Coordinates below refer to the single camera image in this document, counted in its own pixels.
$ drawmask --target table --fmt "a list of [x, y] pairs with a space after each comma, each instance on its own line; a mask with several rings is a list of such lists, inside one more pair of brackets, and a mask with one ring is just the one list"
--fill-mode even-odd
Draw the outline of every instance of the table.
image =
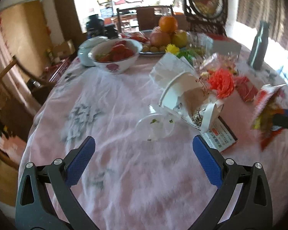
[[[244, 71], [247, 57], [242, 48], [237, 66]], [[148, 76], [157, 61], [139, 57], [136, 66], [111, 75], [85, 68], [76, 58], [34, 119], [19, 178], [27, 162], [50, 164], [91, 135], [95, 154], [71, 189], [100, 229], [188, 229], [216, 191], [192, 151], [198, 131], [178, 122], [172, 135], [159, 141], [140, 141], [134, 131], [141, 108], [160, 98], [161, 90]], [[288, 106], [288, 89], [285, 93]], [[221, 116], [238, 142], [222, 154], [242, 165], [262, 163], [275, 223], [288, 208], [288, 130], [261, 151], [259, 132], [250, 130], [253, 110], [236, 91], [226, 99]], [[229, 217], [238, 189], [223, 219]], [[48, 190], [59, 217], [66, 220]]]

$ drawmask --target red flower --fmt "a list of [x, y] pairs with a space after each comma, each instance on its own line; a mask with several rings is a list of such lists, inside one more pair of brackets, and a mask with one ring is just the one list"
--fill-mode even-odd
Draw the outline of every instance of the red flower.
[[233, 74], [225, 69], [218, 69], [209, 77], [208, 83], [211, 90], [217, 90], [217, 98], [222, 99], [234, 91]]
[[106, 67], [111, 71], [111, 72], [117, 72], [119, 70], [119, 65], [115, 63], [111, 63], [106, 65]]

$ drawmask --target striped curtain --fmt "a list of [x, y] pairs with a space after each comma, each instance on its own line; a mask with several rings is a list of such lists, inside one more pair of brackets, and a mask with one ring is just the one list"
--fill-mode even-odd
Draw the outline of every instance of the striped curtain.
[[258, 29], [260, 20], [270, 23], [269, 37], [288, 50], [288, 0], [239, 0], [238, 22]]

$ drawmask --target gray bottle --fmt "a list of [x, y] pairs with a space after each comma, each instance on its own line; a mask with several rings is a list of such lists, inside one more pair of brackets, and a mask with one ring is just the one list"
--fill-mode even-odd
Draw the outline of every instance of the gray bottle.
[[266, 49], [268, 47], [270, 24], [265, 21], [260, 21], [260, 27], [254, 39], [253, 47], [247, 64], [255, 70], [260, 70], [263, 64]]

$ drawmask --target yellow flower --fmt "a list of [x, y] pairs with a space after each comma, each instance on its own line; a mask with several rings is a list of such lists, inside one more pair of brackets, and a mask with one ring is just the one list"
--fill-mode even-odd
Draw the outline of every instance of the yellow flower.
[[165, 49], [166, 53], [172, 53], [174, 55], [179, 54], [179, 48], [176, 47], [174, 44], [168, 44]]

